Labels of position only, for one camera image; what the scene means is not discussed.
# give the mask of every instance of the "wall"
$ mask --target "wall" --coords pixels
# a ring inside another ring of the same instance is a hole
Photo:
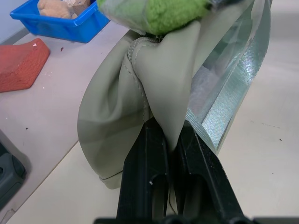
[[[10,12],[27,0],[1,0],[0,5],[0,44],[24,28],[19,20],[13,20]]]

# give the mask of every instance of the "blue plastic bin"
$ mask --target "blue plastic bin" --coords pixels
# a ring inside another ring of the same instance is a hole
[[[38,0],[29,0],[10,13],[35,35],[87,43],[109,22],[99,12],[96,1],[75,19],[40,15],[37,3]]]

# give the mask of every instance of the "white table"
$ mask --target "white table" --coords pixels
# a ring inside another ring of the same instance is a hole
[[[0,94],[0,140],[28,171],[22,188],[0,211],[0,220],[7,210],[23,204],[77,143],[83,94],[127,30],[111,22],[88,44],[40,36],[51,54],[33,86]],[[29,34],[17,44],[35,38]]]

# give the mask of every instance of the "beige plush toy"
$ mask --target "beige plush toy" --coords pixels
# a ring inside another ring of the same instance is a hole
[[[67,3],[61,0],[39,0],[37,7],[40,15],[71,18]]]

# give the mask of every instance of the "green plush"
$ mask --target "green plush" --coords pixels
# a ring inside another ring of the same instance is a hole
[[[207,14],[209,0],[97,0],[109,19],[131,29],[164,35]]]

